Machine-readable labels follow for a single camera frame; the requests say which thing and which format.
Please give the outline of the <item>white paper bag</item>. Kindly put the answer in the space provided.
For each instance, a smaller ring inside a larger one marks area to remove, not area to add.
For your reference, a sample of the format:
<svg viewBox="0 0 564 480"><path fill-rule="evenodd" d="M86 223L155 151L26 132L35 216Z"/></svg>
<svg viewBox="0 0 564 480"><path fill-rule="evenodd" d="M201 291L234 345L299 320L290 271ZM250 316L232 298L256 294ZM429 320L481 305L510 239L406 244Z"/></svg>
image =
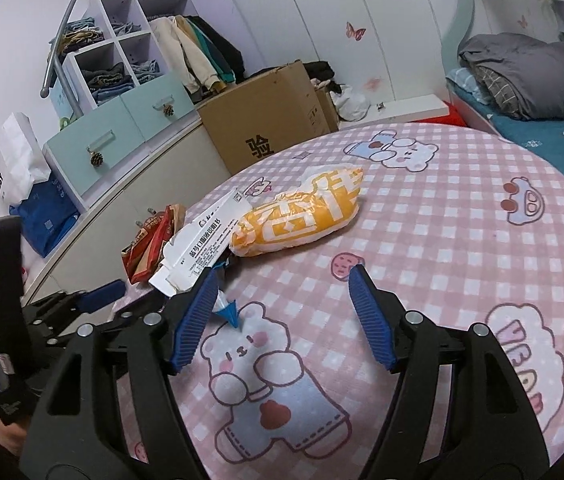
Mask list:
<svg viewBox="0 0 564 480"><path fill-rule="evenodd" d="M20 204L50 175L29 118L20 112L11 114L0 125L0 200L9 206Z"/></svg>

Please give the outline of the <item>pink checkered bed blanket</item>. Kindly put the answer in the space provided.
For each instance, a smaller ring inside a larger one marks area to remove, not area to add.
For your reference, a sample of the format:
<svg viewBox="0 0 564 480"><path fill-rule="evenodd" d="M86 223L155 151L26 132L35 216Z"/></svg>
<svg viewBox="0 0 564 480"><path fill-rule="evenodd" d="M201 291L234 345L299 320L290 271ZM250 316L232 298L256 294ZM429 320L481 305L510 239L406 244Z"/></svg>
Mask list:
<svg viewBox="0 0 564 480"><path fill-rule="evenodd" d="M433 125L361 128L306 142L236 174L251 203L312 167L363 169L360 211L317 243L242 261L227 284L235 330L212 323L172 382L214 479L355 479L396 377L375 361L348 295L362 262L379 288L434 323L488 325L564 453L564 176L488 133Z"/></svg>

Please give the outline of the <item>hanging clothes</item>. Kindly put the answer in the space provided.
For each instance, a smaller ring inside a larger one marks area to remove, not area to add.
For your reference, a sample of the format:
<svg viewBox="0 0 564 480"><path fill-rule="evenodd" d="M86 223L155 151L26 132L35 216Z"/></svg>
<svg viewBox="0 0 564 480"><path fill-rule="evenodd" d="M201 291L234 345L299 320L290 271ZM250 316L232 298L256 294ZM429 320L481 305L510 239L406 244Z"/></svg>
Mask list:
<svg viewBox="0 0 564 480"><path fill-rule="evenodd" d="M194 103L245 80L242 53L198 15L163 15L148 21L169 69Z"/></svg>

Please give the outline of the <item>red snack wrapper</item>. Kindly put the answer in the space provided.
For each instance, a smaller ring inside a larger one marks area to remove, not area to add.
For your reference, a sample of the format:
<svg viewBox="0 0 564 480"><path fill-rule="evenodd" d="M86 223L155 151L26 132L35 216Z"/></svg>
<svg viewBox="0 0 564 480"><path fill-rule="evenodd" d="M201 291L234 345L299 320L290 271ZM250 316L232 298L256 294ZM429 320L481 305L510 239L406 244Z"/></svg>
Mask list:
<svg viewBox="0 0 564 480"><path fill-rule="evenodd" d="M120 253L131 285L146 283L152 278L163 259L166 243L182 229L185 216L185 206L171 204L162 211L152 212L148 220L140 224L132 242Z"/></svg>

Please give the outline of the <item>white paper medicine box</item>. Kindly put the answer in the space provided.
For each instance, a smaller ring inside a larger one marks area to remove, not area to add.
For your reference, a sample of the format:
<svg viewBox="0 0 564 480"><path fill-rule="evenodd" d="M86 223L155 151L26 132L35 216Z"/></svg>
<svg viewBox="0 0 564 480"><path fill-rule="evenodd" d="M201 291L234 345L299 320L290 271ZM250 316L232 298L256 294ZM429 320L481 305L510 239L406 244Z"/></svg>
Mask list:
<svg viewBox="0 0 564 480"><path fill-rule="evenodd" d="M252 209L237 188L222 196L168 240L148 282L167 297L191 289L228 248L236 225Z"/></svg>

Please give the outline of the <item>mint drawer shelf unit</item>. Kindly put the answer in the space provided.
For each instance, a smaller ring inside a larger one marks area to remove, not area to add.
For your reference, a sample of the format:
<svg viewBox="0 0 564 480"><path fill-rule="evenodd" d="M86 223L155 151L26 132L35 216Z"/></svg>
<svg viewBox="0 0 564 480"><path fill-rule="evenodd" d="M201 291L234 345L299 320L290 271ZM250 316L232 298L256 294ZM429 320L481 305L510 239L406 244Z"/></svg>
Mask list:
<svg viewBox="0 0 564 480"><path fill-rule="evenodd" d="M190 0L89 0L51 42L44 76L60 130L43 145L54 173L85 212L163 144L200 120L148 21Z"/></svg>

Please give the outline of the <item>yellow white plastic bag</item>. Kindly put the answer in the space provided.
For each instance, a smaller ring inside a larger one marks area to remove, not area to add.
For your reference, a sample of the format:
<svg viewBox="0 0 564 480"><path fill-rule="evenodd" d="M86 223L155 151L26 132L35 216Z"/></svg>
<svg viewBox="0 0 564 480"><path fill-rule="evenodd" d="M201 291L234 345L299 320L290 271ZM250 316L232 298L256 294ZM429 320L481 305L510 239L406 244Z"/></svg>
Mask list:
<svg viewBox="0 0 564 480"><path fill-rule="evenodd" d="M256 257L308 245L346 228L360 211L364 169L359 165L308 168L300 185L244 214L233 230L229 249L238 257Z"/></svg>

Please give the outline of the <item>tall brown cardboard box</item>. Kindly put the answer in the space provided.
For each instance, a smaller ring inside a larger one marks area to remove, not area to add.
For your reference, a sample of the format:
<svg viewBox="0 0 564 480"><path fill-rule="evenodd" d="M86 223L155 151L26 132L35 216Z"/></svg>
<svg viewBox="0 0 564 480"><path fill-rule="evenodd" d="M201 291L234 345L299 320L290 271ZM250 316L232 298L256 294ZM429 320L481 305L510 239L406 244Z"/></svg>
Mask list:
<svg viewBox="0 0 564 480"><path fill-rule="evenodd" d="M237 84L197 111L230 174L332 131L299 61Z"/></svg>

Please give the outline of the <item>small blue wrapper piece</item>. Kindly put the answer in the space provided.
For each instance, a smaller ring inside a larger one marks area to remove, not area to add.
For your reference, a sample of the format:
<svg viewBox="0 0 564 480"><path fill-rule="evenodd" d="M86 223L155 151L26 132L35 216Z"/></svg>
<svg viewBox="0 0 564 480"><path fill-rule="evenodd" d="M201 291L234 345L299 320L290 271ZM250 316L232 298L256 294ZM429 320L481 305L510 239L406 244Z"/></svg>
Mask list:
<svg viewBox="0 0 564 480"><path fill-rule="evenodd" d="M233 328L240 327L238 308L234 300L229 301L226 294L220 290L212 307L212 313L219 316Z"/></svg>

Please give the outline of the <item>black handheld device left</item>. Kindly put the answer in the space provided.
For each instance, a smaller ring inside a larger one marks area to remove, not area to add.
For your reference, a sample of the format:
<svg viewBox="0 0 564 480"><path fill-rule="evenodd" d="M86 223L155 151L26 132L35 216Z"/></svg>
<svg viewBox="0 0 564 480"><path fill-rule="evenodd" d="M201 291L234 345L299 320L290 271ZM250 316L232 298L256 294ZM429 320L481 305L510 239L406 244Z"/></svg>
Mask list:
<svg viewBox="0 0 564 480"><path fill-rule="evenodd" d="M126 284L114 280L91 292L59 290L22 305L22 224L0 218L0 420L10 426L32 416L50 368L62 352L61 333L83 314L114 304Z"/></svg>

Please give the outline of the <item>red storage box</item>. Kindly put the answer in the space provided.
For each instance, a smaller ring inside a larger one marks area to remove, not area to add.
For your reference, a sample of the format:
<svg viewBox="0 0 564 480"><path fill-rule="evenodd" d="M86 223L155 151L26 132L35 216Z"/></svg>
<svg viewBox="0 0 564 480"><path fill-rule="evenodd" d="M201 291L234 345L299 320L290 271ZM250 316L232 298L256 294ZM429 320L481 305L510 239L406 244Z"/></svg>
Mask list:
<svg viewBox="0 0 564 480"><path fill-rule="evenodd" d="M439 124L455 127L466 127L468 124L465 122L460 112L450 102L445 101L445 104L448 107L448 113L446 115L418 119L418 122L422 122L422 124Z"/></svg>

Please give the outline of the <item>grey folded quilt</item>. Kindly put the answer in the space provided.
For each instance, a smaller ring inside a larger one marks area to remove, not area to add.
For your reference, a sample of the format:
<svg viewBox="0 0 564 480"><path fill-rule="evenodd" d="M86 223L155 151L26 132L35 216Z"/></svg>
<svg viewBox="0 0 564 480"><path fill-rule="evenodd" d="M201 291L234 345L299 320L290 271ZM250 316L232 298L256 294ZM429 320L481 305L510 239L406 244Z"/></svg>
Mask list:
<svg viewBox="0 0 564 480"><path fill-rule="evenodd" d="M458 47L503 114L519 120L564 120L564 41L502 32L476 35Z"/></svg>

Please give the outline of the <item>blue shopping bag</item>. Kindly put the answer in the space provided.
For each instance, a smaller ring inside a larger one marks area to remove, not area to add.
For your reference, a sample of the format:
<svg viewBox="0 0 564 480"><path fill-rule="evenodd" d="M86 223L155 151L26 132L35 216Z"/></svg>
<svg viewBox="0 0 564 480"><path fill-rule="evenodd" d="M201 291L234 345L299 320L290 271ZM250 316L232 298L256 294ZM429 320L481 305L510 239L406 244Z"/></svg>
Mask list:
<svg viewBox="0 0 564 480"><path fill-rule="evenodd" d="M54 174L36 183L27 200L9 206L9 214L20 217L24 239L41 257L58 246L79 218L77 207Z"/></svg>

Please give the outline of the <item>white low cabinet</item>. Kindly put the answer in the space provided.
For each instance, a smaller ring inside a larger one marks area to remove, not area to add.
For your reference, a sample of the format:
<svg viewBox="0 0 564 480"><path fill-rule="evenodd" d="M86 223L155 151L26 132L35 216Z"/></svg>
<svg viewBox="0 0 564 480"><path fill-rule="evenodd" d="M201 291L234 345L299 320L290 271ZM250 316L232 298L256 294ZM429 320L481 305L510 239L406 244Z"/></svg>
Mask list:
<svg viewBox="0 0 564 480"><path fill-rule="evenodd" d="M80 216L44 263L30 269L24 300L124 278L120 252L151 211L175 203L190 208L228 177L200 120L168 136Z"/></svg>

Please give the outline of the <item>teal bed sheet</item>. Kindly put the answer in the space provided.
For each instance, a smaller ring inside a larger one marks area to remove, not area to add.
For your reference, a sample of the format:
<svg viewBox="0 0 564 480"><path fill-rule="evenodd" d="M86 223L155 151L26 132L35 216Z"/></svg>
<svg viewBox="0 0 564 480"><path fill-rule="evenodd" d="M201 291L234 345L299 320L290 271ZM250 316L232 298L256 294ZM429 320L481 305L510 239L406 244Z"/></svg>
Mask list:
<svg viewBox="0 0 564 480"><path fill-rule="evenodd" d="M466 68L447 74L451 104L471 127L502 136L540 156L564 176L564 122L523 122L503 115Z"/></svg>

